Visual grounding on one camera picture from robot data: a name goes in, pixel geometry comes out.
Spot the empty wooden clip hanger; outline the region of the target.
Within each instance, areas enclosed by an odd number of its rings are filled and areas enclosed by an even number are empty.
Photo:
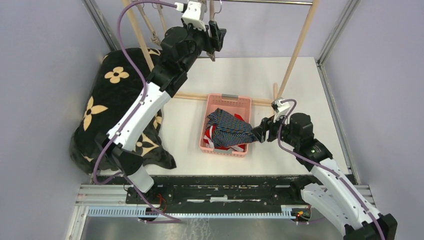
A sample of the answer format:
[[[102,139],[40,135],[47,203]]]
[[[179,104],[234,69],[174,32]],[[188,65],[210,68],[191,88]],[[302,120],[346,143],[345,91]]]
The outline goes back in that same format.
[[[151,42],[154,43],[157,46],[160,46],[161,40],[160,40],[154,26],[152,25],[150,19],[148,18],[148,16],[146,15],[146,13],[144,11],[144,3],[138,4],[136,7],[137,7],[141,17],[143,18],[150,34],[151,34],[151,37],[150,37]]]

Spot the red printed underwear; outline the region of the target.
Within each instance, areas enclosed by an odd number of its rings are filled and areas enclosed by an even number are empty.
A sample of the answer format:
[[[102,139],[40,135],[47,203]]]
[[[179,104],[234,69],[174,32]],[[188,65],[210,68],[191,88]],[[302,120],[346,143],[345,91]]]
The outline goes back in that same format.
[[[207,148],[225,150],[225,151],[231,151],[231,152],[239,152],[239,153],[243,153],[247,150],[247,144],[239,144],[239,145],[234,145],[230,147],[215,146],[213,138],[214,138],[214,133],[216,131],[216,128],[217,128],[217,122],[211,121],[210,119],[206,125],[206,129],[202,137],[202,141],[205,143],[205,146]]]

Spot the dark striped boxer shorts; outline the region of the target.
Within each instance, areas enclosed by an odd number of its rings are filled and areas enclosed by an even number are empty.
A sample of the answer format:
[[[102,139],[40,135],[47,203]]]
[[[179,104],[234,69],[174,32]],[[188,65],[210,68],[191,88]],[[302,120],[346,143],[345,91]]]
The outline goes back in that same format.
[[[207,117],[207,126],[215,127],[211,140],[215,147],[229,148],[257,142],[252,126],[234,114],[217,108]]]

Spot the wooden clip hanger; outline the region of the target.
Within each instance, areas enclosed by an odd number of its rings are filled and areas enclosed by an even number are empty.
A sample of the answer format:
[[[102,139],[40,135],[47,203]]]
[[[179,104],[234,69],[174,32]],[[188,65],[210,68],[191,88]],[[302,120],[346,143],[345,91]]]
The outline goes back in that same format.
[[[151,34],[151,37],[150,37],[151,42],[154,43],[157,46],[160,46],[161,40],[160,40],[154,26],[152,25],[150,19],[148,18],[148,16],[146,15],[146,13],[144,11],[144,3],[138,4],[136,7],[137,7],[141,17],[143,18],[150,34]]]
[[[164,7],[161,4],[156,4],[156,3],[152,3],[152,7],[157,10],[159,18],[160,18],[161,26],[163,28],[163,32],[166,33],[168,28],[167,28],[167,24],[165,20],[165,15],[163,13]]]

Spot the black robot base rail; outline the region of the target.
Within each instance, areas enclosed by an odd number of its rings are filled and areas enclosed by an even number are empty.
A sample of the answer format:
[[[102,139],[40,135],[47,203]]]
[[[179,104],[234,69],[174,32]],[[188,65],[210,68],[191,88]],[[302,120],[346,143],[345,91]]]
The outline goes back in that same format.
[[[301,189],[322,183],[311,175],[289,176],[156,176],[143,195],[127,186],[125,203],[145,205],[147,216],[156,207],[173,218],[239,217],[293,218],[295,207],[305,207]]]

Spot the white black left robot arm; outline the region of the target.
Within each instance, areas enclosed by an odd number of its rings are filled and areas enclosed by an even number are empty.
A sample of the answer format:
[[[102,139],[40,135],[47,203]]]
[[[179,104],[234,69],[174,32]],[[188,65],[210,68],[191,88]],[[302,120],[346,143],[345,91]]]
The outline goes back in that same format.
[[[155,114],[179,91],[188,79],[188,71],[202,52],[213,54],[223,48],[227,34],[215,21],[205,30],[192,23],[169,28],[161,42],[159,61],[148,77],[142,77],[143,88],[123,117],[106,134],[98,133],[95,142],[111,158],[128,183],[138,189],[138,197],[149,204],[158,191],[145,170],[144,159],[133,153],[139,137]]]

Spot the wooden hanger holding striped boxers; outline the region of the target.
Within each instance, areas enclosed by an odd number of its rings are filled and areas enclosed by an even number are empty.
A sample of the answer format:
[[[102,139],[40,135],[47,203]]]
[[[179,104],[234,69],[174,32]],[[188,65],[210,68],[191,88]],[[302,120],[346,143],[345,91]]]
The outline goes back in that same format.
[[[222,1],[219,1],[219,10],[215,9],[215,0],[209,0],[209,21],[215,21],[215,15],[221,13],[222,11]],[[214,62],[216,60],[215,53],[208,53],[207,56]]]

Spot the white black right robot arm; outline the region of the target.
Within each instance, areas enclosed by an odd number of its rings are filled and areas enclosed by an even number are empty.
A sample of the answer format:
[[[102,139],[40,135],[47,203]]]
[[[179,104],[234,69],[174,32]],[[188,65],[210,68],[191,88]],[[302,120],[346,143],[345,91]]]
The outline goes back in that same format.
[[[294,113],[289,118],[265,117],[253,134],[262,143],[277,140],[293,149],[296,157],[318,183],[304,182],[289,189],[296,204],[306,202],[336,227],[345,240],[393,240],[398,222],[374,207],[343,174],[328,148],[315,138],[311,117]]]

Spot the wooden clothes rack frame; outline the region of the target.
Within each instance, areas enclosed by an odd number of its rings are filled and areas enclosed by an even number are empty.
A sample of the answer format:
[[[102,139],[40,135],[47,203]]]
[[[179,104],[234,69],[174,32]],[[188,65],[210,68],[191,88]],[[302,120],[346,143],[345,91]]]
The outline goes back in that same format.
[[[275,4],[275,5],[298,5],[298,6],[305,6],[305,7],[309,7],[307,16],[305,18],[304,24],[302,26],[302,29],[300,31],[298,40],[296,42],[295,48],[293,50],[293,53],[291,55],[290,58],[290,62],[288,64],[288,67],[286,69],[286,72],[284,74],[283,80],[280,84],[280,86],[277,83],[274,83],[273,85],[273,98],[272,99],[261,99],[261,98],[252,98],[251,99],[251,103],[253,105],[256,106],[270,106],[271,102],[278,98],[281,97],[285,87],[288,83],[288,80],[290,78],[291,72],[293,70],[293,67],[295,65],[295,62],[299,56],[299,53],[302,49],[303,43],[305,41],[305,38],[307,36],[307,33],[309,31],[309,28],[311,26],[311,23],[313,21],[313,18],[316,14],[318,5],[320,3],[319,0],[312,0],[311,2],[308,1],[294,1],[294,0],[222,0],[223,2],[230,2],[230,3],[255,3],[255,4]],[[159,1],[159,0],[136,0],[134,2],[131,2],[129,0],[122,0],[122,3],[124,5],[124,9],[121,11],[121,13],[119,14],[118,20],[117,20],[117,26],[116,26],[116,36],[118,38],[118,42],[120,47],[122,48],[122,51],[124,52],[125,47],[122,41],[122,37],[121,37],[121,21],[122,18],[124,17],[124,15],[127,13],[127,11],[129,10],[130,13],[128,13],[128,18],[130,20],[130,23],[132,25],[133,31],[137,37],[138,43],[143,51],[143,55],[146,59],[146,62],[149,66],[149,69],[152,70],[154,65],[152,62],[152,59],[148,53],[147,50],[147,45],[146,42],[144,40],[143,34],[141,32],[141,29],[139,27],[139,24],[137,22],[137,19],[134,15],[134,13],[132,12],[132,7],[136,6],[136,5],[141,5],[143,3],[153,3],[153,4],[158,4],[158,5],[170,5],[166,2],[163,1]],[[211,19],[214,18],[215,13],[213,10],[213,0],[209,1],[209,16],[211,17]],[[196,101],[207,101],[208,100],[208,94],[204,94],[204,93],[192,93],[192,92],[177,92],[174,96],[174,98],[176,99],[186,99],[186,100],[196,100]]]

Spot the black beige flower blanket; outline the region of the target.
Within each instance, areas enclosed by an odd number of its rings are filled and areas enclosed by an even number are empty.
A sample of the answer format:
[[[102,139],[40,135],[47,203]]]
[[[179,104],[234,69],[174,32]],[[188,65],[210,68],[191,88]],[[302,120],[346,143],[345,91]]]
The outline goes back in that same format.
[[[143,83],[122,50],[109,52],[102,60],[80,125],[70,138],[70,158],[86,174],[94,171],[101,152],[97,134],[106,134],[124,116],[141,93]],[[143,158],[143,165],[164,169],[177,167],[174,157],[159,136],[163,113],[159,110],[138,137],[132,152]]]

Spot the pink perforated plastic basket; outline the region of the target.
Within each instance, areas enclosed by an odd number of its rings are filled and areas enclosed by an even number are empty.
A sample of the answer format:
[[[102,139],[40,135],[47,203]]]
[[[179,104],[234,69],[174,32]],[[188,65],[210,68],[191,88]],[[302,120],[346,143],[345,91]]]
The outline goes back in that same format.
[[[214,112],[217,108],[225,110],[230,114],[240,115],[245,122],[251,123],[252,99],[250,97],[211,93],[207,96],[205,115],[203,117],[203,123],[201,125],[199,149],[206,154],[224,155],[239,158],[245,157],[245,155],[249,151],[248,146],[245,147],[243,152],[239,152],[231,151],[230,149],[224,150],[210,148],[207,147],[207,144],[204,142],[205,131],[208,126],[207,123],[209,121],[207,116]]]

